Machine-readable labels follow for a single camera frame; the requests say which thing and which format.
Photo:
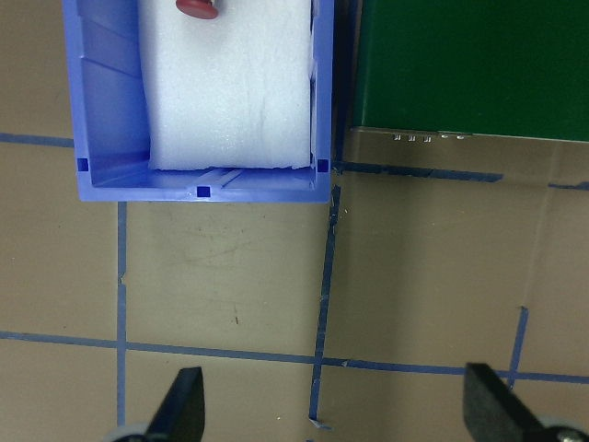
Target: white foam sheet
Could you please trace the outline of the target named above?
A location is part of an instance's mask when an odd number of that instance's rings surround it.
[[[310,163],[311,0],[139,0],[151,169]]]

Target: red mushroom-shaped toy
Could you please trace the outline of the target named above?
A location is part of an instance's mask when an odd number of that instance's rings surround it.
[[[219,15],[214,0],[176,0],[176,7],[184,14],[211,20]]]

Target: square hole in bin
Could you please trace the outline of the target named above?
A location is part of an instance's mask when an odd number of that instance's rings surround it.
[[[198,198],[210,198],[211,188],[209,186],[198,186],[196,188],[196,196]]]
[[[77,159],[77,171],[78,172],[88,172],[90,167],[88,166],[88,158],[78,158]]]
[[[321,173],[329,172],[329,160],[328,159],[318,160],[317,170]]]

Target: green panel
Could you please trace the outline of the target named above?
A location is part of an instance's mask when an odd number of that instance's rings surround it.
[[[353,123],[589,141],[589,1],[364,0]]]

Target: screw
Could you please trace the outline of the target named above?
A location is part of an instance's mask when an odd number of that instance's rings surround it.
[[[556,437],[560,442],[583,442],[581,435],[571,429],[560,430]]]

